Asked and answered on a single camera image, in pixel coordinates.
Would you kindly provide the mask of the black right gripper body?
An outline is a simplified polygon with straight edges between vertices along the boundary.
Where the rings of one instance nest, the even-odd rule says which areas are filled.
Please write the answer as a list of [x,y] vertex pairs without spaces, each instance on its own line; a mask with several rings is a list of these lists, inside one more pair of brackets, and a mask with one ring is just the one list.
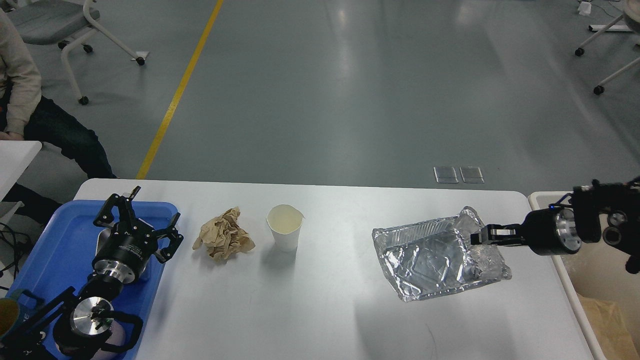
[[569,208],[533,210],[519,228],[525,244],[537,255],[575,255],[582,248],[575,216]]

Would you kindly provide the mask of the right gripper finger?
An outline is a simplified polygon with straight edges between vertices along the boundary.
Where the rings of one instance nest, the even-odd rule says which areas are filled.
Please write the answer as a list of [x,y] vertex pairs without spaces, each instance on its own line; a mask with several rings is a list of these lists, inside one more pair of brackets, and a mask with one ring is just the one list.
[[470,235],[470,244],[473,246],[525,246],[525,239],[519,233],[519,224],[487,224],[479,232]]

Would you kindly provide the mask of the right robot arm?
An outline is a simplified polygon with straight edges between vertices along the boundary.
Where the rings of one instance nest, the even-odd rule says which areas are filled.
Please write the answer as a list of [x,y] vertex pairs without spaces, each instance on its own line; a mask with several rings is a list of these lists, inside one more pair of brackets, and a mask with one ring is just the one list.
[[625,270],[639,273],[639,179],[575,186],[542,209],[529,212],[522,223],[488,224],[472,234],[479,246],[530,248],[540,256],[576,255],[583,244],[603,240],[628,255]]

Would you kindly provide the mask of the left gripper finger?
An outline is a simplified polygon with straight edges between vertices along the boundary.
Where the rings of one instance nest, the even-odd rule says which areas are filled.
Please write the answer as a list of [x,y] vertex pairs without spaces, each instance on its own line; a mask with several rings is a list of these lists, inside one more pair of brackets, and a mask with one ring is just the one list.
[[94,226],[109,228],[112,233],[134,233],[141,230],[132,205],[140,189],[140,186],[136,186],[129,195],[111,194],[94,218]]
[[[145,244],[153,249],[152,255],[158,260],[160,264],[166,264],[171,260],[180,245],[183,243],[185,237],[178,230],[178,220],[181,217],[180,212],[176,212],[169,221],[169,224],[165,228],[153,230],[145,235]],[[159,241],[162,239],[169,239],[169,243],[165,248],[159,248]]]

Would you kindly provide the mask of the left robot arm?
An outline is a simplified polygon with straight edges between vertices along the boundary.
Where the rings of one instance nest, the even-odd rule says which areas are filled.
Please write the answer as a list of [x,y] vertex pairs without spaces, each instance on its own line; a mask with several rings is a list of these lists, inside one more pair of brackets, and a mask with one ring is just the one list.
[[132,360],[164,265],[183,235],[178,209],[130,194],[74,200],[53,214],[1,310],[3,360]]

